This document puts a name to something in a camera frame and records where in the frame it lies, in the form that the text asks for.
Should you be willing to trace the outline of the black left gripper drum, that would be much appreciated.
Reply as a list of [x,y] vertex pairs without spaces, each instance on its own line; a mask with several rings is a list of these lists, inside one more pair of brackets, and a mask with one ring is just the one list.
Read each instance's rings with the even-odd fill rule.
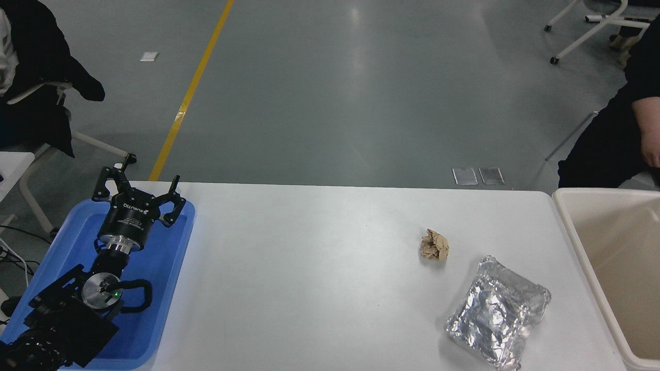
[[145,243],[160,209],[155,196],[145,192],[116,193],[111,198],[109,213],[102,223],[97,237],[108,242],[109,237],[125,237],[135,243]]

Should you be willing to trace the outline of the person's hand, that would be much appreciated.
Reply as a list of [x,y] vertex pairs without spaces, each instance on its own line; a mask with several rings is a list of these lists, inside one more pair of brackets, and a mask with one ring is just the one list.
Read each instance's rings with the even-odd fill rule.
[[649,167],[659,168],[659,131],[644,131],[641,133],[641,155]]

